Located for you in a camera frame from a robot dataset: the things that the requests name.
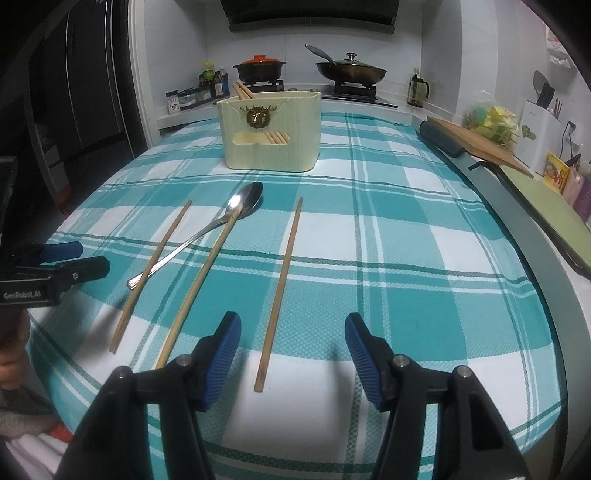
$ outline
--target person's hand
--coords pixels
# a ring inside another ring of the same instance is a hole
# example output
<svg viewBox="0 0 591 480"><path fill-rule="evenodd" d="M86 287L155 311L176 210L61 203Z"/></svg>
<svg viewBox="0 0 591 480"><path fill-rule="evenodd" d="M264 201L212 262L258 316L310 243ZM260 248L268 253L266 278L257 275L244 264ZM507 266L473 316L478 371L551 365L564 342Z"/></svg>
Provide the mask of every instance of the person's hand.
<svg viewBox="0 0 591 480"><path fill-rule="evenodd" d="M22 383L22 371L28 362L25 345L29 340L30 320L26 310L19 310L16 318L0 319L13 322L17 327L0 339L0 388L18 388Z"/></svg>

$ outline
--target bottle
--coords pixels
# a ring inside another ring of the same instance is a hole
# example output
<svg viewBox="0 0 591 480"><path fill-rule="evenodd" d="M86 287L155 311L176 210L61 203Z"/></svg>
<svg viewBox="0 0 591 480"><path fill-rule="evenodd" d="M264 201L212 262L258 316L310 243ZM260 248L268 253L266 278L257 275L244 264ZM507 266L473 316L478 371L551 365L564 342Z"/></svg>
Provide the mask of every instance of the bottle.
<svg viewBox="0 0 591 480"><path fill-rule="evenodd" d="M213 87L216 92L216 98L223 97L222 74L220 73L219 70L216 72L216 76L213 81Z"/></svg>
<svg viewBox="0 0 591 480"><path fill-rule="evenodd" d="M591 180L589 178L585 179L573 208L584 223L591 218Z"/></svg>
<svg viewBox="0 0 591 480"><path fill-rule="evenodd" d="M216 76L216 69L213 62L206 60L203 62L203 78L207 82L211 82Z"/></svg>
<svg viewBox="0 0 591 480"><path fill-rule="evenodd" d="M222 90L224 96L230 95L230 84L228 82L228 73L224 67L220 67L220 75L222 76Z"/></svg>
<svg viewBox="0 0 591 480"><path fill-rule="evenodd" d="M424 101L429 98L429 84L418 76L419 69L414 69L413 78L408 85L407 103L412 106L423 108Z"/></svg>
<svg viewBox="0 0 591 480"><path fill-rule="evenodd" d="M569 178L566 181L566 186L564 187L564 192L562 193L562 197L570 206L573 206L577 200L584 181L585 177L579 173L578 169L575 167L570 167Z"/></svg>

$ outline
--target wooden chopstick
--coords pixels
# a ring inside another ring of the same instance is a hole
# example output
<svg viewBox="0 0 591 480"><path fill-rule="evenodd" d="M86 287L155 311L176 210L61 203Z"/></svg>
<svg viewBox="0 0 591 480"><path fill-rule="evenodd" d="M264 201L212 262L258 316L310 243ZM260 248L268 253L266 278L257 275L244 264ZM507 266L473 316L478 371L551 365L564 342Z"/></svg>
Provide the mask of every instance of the wooden chopstick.
<svg viewBox="0 0 591 480"><path fill-rule="evenodd" d="M242 91L248 95L248 98L254 98L255 97L252 94L252 91L250 90L250 88L248 88L246 85L244 85L240 80L238 80L236 83L242 89Z"/></svg>
<svg viewBox="0 0 591 480"><path fill-rule="evenodd" d="M207 277L207 274L209 273L209 270L211 269L213 262L215 261L215 259L217 257L217 254L219 253L220 249L222 248L223 243L226 241L226 238L228 238L228 235L229 235L230 231L232 230L232 228L234 227L234 224L236 223L236 220L238 219L238 215L240 215L241 211L242 211L242 204L239 204L236 207L236 209L234 210L234 212L232 213L232 216L228 220L228 223L224 227L224 230L222 231L222 233L218 237L213 248L209 252L209 255L207 256L205 263L201 267L201 270L199 270L197 277L195 277L195 280L193 281L193 284L191 285L191 288L189 289L189 292L187 293L187 296L185 297L183 304L181 305L181 308L178 311L176 318L174 319L173 325L172 325L172 327L170 327L168 337L166 338L166 341L164 342L164 346L162 347L162 351L160 352L160 356L158 357L158 362L156 363L156 368L164 368L164 366L166 365L166 362L168 361L168 357L170 356L170 352L173 351L174 344L176 343L178 335L181 332L181 328L183 327L183 323L187 319L187 315L189 314L189 310L191 310L191 306L193 305L193 302L195 301L195 297L197 297L197 293L199 293L199 290L201 289L201 286L203 285L203 281L205 280L205 277Z"/></svg>
<svg viewBox="0 0 591 480"><path fill-rule="evenodd" d="M234 83L234 85L232 85L232 86L234 87L234 90L236 90L236 94L238 95L238 98L240 100L246 100L248 98L248 95L246 94L246 92L238 86L237 82Z"/></svg>
<svg viewBox="0 0 591 480"><path fill-rule="evenodd" d="M168 227L168 231L162 237L162 240L160 241L160 243L156 247L156 250L154 250L154 253L150 257L150 260L148 260L148 264L146 265L146 267L144 268L144 271L142 272L142 277L139 279L139 282L135 286L135 288L131 291L131 295L129 296L129 300L127 300L127 304L125 305L125 308L123 309L123 313L121 314L121 318L119 319L119 323L117 324L117 327L115 329L115 333L113 334L113 338L111 339L111 344L109 345L109 352L112 352L112 353L117 352L117 348L119 347L119 344L121 343L121 339L123 338L123 335L125 333L125 329L127 328L127 324L129 323L129 319L131 318L131 315L134 312L135 304L138 302L139 294L142 293L142 290L144 289L144 285L148 281L148 275L150 274L150 270L152 270L152 267L160 258L160 255L162 254L162 250L164 250L164 247L166 246L168 239L170 239L170 236L176 230L176 227L178 227L180 221L182 220L184 214L189 209L190 205L191 205L191 200L187 200L187 203L184 204L182 210L179 212L177 217L174 219L174 222L172 222L170 227Z"/></svg>
<svg viewBox="0 0 591 480"><path fill-rule="evenodd" d="M277 290L275 291L275 299L271 307L271 316L269 317L269 325L267 326L267 334L265 335L265 342L262 346L261 361L259 363L259 370L256 373L255 392L261 393L265 387L265 379L267 377L267 369L269 368L269 360L271 359L271 349L273 348L273 340L275 339L275 330L277 330L277 320L279 318L279 311L281 310L281 300L283 299L283 291L285 290L285 282L287 281L287 271L290 269L291 253L294 249L296 241L297 226L300 221L302 197L297 202L295 209L294 221L291 224L290 237L287 241L285 255L283 257L283 265L281 266L281 273L279 274L279 282L277 283Z"/></svg>

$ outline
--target cloth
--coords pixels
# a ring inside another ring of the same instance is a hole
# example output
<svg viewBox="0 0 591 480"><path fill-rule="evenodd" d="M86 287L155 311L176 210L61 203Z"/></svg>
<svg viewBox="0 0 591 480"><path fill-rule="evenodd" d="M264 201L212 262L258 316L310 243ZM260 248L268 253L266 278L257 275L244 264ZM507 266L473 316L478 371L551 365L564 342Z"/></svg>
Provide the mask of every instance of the cloth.
<svg viewBox="0 0 591 480"><path fill-rule="evenodd" d="M56 474L67 443L45 433L38 436L26 433L7 441L6 446L31 480L50 480Z"/></svg>
<svg viewBox="0 0 591 480"><path fill-rule="evenodd" d="M365 398L344 336L359 312L373 335L421 365L467 364L522 450L561 409L549 319L504 230L479 196L414 129L323 113L322 147L303 174L229 170L217 119L164 139L123 168L61 225L51 242L105 255L107 278L33 310L31 357L66 426L75 429L118 365L151 369L190 284L220 231L151 279L116 355L107 351L157 242L193 201L164 253L222 214L260 180L258 211L238 221L197 296L171 359L212 334L227 310L242 338L222 399L199 423L215 472L229 479L368 478L386 414ZM295 205L303 209L262 394L260 350ZM150 406L154 475L166 478L158 410ZM427 411L421 478L430 478L435 407Z"/></svg>

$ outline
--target wooden cutting board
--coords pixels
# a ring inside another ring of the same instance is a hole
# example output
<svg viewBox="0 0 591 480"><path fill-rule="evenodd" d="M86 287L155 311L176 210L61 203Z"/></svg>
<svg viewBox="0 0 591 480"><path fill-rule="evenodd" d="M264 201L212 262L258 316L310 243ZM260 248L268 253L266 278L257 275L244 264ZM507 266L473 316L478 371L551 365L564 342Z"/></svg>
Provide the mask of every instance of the wooden cutting board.
<svg viewBox="0 0 591 480"><path fill-rule="evenodd" d="M488 138L485 138L472 130L463 128L460 125L455 125L431 116L427 117L427 121L437 125L447 135L464 147L470 155L496 163L500 166L514 168L530 178L534 177L527 168L515 159L511 152L499 147L492 141L488 140Z"/></svg>

